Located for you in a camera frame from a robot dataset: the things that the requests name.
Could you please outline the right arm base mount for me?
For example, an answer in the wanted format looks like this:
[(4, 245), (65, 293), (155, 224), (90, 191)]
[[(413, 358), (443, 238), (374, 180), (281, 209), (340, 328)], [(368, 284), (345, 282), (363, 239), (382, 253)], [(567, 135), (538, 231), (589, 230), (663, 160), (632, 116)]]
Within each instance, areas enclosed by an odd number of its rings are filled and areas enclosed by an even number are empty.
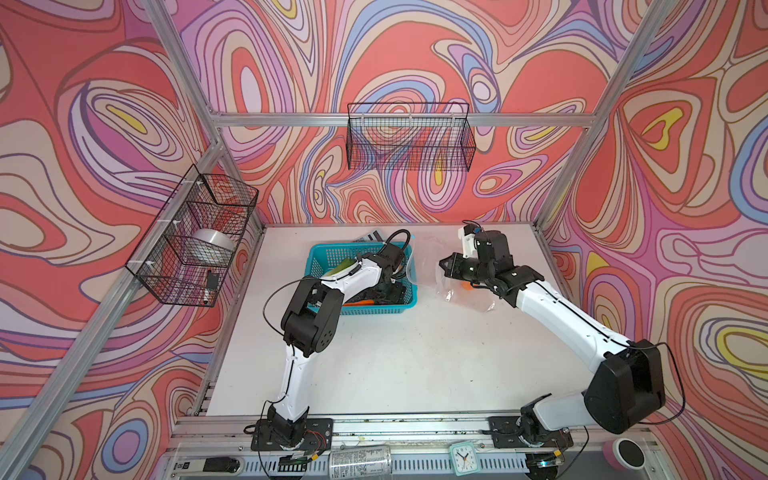
[(550, 396), (551, 394), (546, 394), (529, 402), (516, 416), (488, 417), (488, 428), (481, 430), (481, 433), (489, 435), (496, 448), (563, 450), (572, 447), (574, 442), (568, 429), (547, 430), (535, 416), (534, 407)]

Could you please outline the green lettuce leaf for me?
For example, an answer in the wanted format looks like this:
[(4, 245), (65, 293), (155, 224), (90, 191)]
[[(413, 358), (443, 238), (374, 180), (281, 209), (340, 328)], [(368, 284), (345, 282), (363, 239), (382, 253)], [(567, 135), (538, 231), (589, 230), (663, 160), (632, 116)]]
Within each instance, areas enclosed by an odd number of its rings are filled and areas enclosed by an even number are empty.
[(338, 265), (336, 265), (335, 267), (327, 271), (325, 273), (325, 276), (329, 277), (329, 276), (340, 274), (346, 269), (353, 267), (356, 263), (357, 263), (357, 260), (355, 258), (346, 258), (342, 260)]

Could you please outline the teal plastic basket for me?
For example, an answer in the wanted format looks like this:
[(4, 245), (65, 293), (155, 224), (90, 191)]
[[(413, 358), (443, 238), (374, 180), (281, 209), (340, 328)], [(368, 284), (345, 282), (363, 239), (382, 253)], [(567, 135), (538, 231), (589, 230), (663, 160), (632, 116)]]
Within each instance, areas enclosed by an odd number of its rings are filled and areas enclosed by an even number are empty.
[[(314, 245), (305, 262), (304, 275), (321, 277), (333, 270), (346, 259), (353, 259), (364, 253), (376, 253), (384, 242), (344, 242), (320, 243)], [(413, 308), (418, 302), (418, 287), (407, 278), (398, 280), (404, 287), (403, 300), (395, 304), (347, 305), (342, 307), (342, 315), (394, 315), (402, 314)]]

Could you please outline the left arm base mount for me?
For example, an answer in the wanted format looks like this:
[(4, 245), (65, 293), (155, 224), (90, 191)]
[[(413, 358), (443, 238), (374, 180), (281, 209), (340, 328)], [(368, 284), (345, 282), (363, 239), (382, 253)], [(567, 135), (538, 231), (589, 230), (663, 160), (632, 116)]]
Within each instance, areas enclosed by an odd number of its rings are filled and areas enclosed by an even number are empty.
[(332, 446), (334, 420), (329, 417), (288, 421), (279, 415), (259, 419), (243, 432), (251, 437), (252, 451), (322, 451)]

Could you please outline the black power strip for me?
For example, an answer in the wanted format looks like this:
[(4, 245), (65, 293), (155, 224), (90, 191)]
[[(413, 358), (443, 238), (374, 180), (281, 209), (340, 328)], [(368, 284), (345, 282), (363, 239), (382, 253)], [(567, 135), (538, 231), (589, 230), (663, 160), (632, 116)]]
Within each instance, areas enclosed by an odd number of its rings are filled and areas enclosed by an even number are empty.
[(239, 475), (243, 470), (243, 461), (238, 457), (217, 456), (178, 459), (173, 463), (172, 476), (227, 476)]

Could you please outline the silver tape roll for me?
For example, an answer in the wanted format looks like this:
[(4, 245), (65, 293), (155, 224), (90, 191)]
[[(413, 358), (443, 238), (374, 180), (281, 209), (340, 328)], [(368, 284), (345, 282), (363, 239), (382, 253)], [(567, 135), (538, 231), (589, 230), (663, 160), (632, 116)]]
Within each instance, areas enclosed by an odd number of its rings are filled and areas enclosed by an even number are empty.
[(201, 228), (192, 234), (189, 253), (193, 260), (202, 265), (226, 267), (235, 251), (233, 240), (225, 233)]

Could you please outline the orange carrot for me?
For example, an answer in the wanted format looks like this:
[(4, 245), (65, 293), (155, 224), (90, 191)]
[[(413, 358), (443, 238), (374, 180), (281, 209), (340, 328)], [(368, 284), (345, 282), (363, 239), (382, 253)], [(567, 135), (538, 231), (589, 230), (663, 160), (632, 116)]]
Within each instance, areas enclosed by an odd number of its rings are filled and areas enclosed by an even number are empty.
[(343, 307), (345, 308), (357, 308), (357, 307), (368, 307), (368, 306), (375, 306), (377, 303), (374, 300), (361, 300), (358, 302), (350, 302), (345, 303)]

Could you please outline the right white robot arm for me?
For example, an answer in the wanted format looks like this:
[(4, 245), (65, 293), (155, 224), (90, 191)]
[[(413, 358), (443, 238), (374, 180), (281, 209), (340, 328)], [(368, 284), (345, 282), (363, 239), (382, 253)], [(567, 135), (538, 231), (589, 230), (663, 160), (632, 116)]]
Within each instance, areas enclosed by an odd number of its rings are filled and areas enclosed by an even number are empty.
[(665, 405), (657, 345), (606, 327), (557, 293), (538, 271), (516, 264), (502, 232), (467, 221), (458, 237), (462, 250), (438, 263), (445, 277), (488, 290), (538, 321), (593, 375), (582, 391), (547, 394), (525, 405), (514, 428), (522, 442), (538, 444), (552, 432), (579, 426), (621, 434)]

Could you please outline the small teal alarm clock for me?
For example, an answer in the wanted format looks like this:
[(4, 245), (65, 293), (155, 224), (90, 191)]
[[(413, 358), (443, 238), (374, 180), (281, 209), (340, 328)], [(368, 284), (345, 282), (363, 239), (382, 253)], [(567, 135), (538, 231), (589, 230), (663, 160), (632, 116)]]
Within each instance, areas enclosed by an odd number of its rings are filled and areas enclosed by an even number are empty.
[(453, 472), (457, 477), (475, 474), (480, 471), (477, 451), (471, 441), (454, 443), (449, 446), (449, 457)]

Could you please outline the silver drink can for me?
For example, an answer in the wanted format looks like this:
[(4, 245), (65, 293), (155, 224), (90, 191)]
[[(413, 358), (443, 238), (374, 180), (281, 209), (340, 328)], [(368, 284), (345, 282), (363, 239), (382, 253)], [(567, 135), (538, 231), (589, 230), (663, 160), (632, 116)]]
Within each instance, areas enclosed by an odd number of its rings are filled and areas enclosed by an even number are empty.
[(379, 445), (334, 451), (329, 457), (328, 474), (332, 480), (391, 479), (391, 449)]

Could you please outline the striped booklet behind basket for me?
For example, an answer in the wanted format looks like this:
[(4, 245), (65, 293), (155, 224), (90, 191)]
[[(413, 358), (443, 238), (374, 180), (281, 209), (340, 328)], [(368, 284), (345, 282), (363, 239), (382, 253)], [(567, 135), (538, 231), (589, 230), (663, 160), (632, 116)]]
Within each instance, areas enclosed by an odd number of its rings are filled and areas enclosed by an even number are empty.
[(355, 239), (355, 242), (363, 242), (363, 243), (384, 242), (384, 241), (385, 241), (385, 237), (379, 229), (374, 229)]

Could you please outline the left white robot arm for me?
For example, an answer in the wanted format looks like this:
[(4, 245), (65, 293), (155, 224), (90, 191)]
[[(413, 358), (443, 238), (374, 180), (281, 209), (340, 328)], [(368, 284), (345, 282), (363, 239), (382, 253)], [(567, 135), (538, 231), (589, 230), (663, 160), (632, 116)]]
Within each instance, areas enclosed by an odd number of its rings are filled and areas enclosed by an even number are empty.
[(334, 339), (344, 314), (400, 313), (417, 300), (407, 279), (409, 241), (321, 244), (310, 250), (307, 274), (296, 282), (280, 321), (286, 344), (283, 392), (265, 404), (260, 423), (286, 437), (306, 429), (314, 356)]

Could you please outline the pink tape roll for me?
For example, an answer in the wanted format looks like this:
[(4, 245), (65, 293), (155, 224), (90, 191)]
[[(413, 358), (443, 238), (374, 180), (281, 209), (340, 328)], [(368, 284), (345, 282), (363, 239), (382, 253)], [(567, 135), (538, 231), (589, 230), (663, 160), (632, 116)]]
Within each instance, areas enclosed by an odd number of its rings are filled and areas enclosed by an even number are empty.
[(607, 463), (619, 471), (640, 471), (646, 465), (646, 457), (640, 445), (629, 438), (617, 438), (605, 442), (602, 453)]

